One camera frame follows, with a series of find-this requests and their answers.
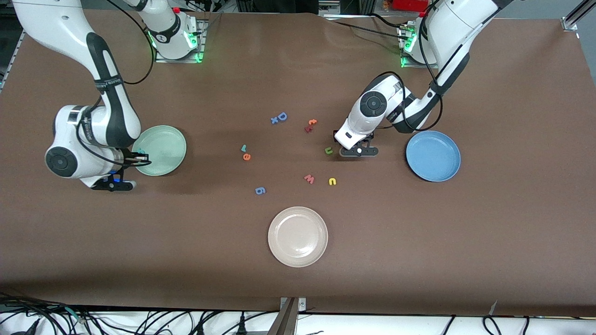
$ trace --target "metal frame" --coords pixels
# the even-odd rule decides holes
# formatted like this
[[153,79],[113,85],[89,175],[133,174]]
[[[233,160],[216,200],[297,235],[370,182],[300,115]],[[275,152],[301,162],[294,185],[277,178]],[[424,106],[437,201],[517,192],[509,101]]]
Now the metal frame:
[[577,23],[584,16],[586,16],[586,14],[590,13],[594,7],[596,7],[596,0],[583,0],[577,7],[575,7],[575,9],[571,11],[571,13],[561,19],[563,29],[568,32],[577,30]]
[[284,306],[275,321],[273,321],[267,335],[294,335],[296,333],[296,321],[298,319],[298,309],[300,308],[299,300],[298,297],[286,298]]
[[6,68],[6,73],[4,73],[4,77],[0,80],[0,93],[4,89],[4,85],[6,85],[6,80],[8,79],[8,73],[10,69],[13,67],[14,60],[17,58],[17,52],[21,48],[21,43],[23,43],[23,39],[25,38],[25,31],[21,33],[21,37],[18,38],[17,46],[14,48],[13,56],[10,58],[10,63],[8,63],[8,67]]

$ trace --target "white floor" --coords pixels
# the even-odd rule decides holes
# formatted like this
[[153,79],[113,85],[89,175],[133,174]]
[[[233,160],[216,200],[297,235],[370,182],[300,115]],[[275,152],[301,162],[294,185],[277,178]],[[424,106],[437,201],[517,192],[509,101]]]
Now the white floor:
[[[154,335],[156,331],[172,317],[180,312],[171,313],[155,325],[152,325],[145,333]],[[247,312],[246,317],[256,314]],[[140,323],[147,317],[146,312],[97,312],[96,317],[104,321],[122,327],[129,331],[135,331]],[[173,335],[186,335],[193,325],[196,325],[201,312],[193,312],[192,319],[183,316],[172,322],[165,329],[169,329]],[[273,323],[277,313],[262,315],[246,322],[248,331],[266,331]],[[0,314],[0,322],[8,314]],[[215,316],[204,327],[205,335],[221,335],[225,330],[235,325],[240,317],[239,312],[225,312]],[[2,325],[0,334],[12,334],[17,331],[25,331],[36,320],[37,317],[25,317],[17,315]],[[323,331],[322,335],[441,335],[450,317],[394,317],[394,316],[368,316],[368,315],[300,315],[297,323],[296,335],[308,335]],[[523,318],[497,318],[503,335],[521,335],[525,324]],[[68,327],[64,321],[61,322],[64,329]],[[498,334],[490,321],[489,329],[493,334]],[[76,326],[77,334],[87,334],[82,325]],[[104,327],[107,335],[122,334],[124,331],[117,331]],[[92,334],[100,334],[100,331],[91,327]],[[596,333],[595,320],[572,320],[572,319],[545,319],[532,318],[527,329],[527,335],[593,335]],[[36,335],[53,335],[54,330],[47,320],[39,323]],[[453,321],[448,335],[488,335],[482,326],[480,317],[456,317]]]

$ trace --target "green led light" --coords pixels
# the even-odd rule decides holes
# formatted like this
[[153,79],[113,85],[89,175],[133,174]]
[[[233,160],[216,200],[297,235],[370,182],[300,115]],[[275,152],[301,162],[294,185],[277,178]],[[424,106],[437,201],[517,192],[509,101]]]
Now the green led light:
[[416,37],[416,34],[412,34],[412,41],[410,43],[406,43],[406,47],[404,48],[404,50],[406,52],[412,52],[412,50],[414,49],[414,44],[416,43],[416,40],[418,38]]
[[189,36],[189,33],[184,34],[184,38],[187,39],[188,46],[194,48],[197,45],[197,41],[195,39],[191,40]]
[[205,52],[200,51],[194,55],[194,60],[197,61],[197,63],[202,63],[204,55],[205,55]]
[[153,36],[151,36],[151,34],[147,33],[147,35],[149,35],[149,39],[151,40],[151,45],[153,46],[153,48],[157,49],[157,47],[155,46],[155,41],[153,40]]

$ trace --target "metal bracket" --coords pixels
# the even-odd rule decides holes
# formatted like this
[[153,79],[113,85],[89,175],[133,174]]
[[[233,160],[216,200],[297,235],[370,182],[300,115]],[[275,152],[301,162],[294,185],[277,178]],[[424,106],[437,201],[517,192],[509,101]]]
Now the metal bracket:
[[[284,303],[288,300],[288,298],[283,297],[281,298],[280,302],[280,310],[284,307]],[[298,311],[304,312],[306,310],[306,297],[299,297],[298,298]]]
[[561,26],[563,27],[563,30],[565,30],[566,32],[576,32],[578,30],[578,25],[574,24],[568,27],[566,19],[567,17],[565,16],[561,18]]

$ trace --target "green plate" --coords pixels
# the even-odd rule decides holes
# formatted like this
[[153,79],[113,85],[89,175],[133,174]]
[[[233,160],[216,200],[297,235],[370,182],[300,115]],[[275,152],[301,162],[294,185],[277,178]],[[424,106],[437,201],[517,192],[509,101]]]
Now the green plate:
[[132,151],[149,154],[151,164],[138,167],[148,176],[163,176],[174,171],[186,155],[186,140],[176,128],[155,126],[144,131],[132,145]]

